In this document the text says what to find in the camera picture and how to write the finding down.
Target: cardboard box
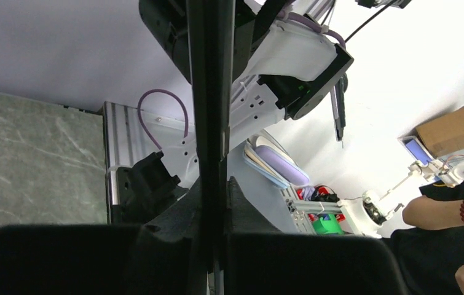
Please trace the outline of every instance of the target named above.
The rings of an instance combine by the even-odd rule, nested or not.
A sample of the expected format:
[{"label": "cardboard box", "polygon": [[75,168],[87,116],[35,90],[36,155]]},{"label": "cardboard box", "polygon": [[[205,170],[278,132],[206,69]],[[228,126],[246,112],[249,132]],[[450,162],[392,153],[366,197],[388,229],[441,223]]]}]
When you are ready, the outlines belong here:
[{"label": "cardboard box", "polygon": [[464,149],[464,107],[422,124],[416,131],[435,157]]}]

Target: gray marble floor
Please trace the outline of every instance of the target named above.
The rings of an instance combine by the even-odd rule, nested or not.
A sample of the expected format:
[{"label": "gray marble floor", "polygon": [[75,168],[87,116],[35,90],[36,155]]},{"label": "gray marble floor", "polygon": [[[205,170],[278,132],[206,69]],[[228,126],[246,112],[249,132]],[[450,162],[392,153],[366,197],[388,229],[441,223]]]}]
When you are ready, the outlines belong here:
[{"label": "gray marble floor", "polygon": [[0,226],[103,222],[102,117],[0,94]]}]

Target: black vertical bar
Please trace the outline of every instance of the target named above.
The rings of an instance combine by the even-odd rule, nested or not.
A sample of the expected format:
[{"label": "black vertical bar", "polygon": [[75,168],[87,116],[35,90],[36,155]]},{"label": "black vertical bar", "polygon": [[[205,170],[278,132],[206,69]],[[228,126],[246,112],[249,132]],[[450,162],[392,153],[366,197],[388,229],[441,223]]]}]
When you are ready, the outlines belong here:
[{"label": "black vertical bar", "polygon": [[221,265],[226,210],[235,0],[187,0],[195,133],[202,191],[202,245]]}]

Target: black cable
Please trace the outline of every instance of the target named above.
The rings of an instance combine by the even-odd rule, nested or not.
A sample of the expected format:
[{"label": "black cable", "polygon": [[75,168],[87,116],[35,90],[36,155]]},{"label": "black cable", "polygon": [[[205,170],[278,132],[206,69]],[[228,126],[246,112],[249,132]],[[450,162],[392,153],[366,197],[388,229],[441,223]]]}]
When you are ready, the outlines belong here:
[{"label": "black cable", "polygon": [[373,18],[376,18],[378,16],[378,14],[381,14],[384,10],[387,9],[387,7],[390,7],[391,5],[393,5],[395,2],[398,2],[398,0],[392,0],[391,2],[389,2],[388,4],[386,4],[382,9],[380,9],[379,11],[377,11],[372,17],[368,18],[368,20],[366,20],[362,25],[360,25],[354,32],[351,33],[351,35],[349,35],[348,38],[346,38],[346,42],[349,41],[349,39],[351,39],[356,33],[358,33],[358,31],[360,31],[362,28],[364,28],[370,21],[373,20]]},{"label": "black cable", "polygon": [[328,19],[329,14],[333,11],[333,7],[335,7],[336,3],[337,0],[333,0],[333,3],[331,3],[331,6],[329,6],[328,12],[326,12],[324,20],[320,23],[321,26],[323,26],[326,23],[326,20]]}]

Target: screw hole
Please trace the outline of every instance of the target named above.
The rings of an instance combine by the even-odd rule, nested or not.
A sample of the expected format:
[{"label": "screw hole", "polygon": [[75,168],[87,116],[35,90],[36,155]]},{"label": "screw hole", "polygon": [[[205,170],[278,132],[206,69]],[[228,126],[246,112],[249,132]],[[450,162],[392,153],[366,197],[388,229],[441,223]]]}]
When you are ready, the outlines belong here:
[{"label": "screw hole", "polygon": [[151,232],[158,232],[161,230],[161,227],[159,226],[153,226],[152,224],[147,224],[145,225],[145,228],[150,230]]}]

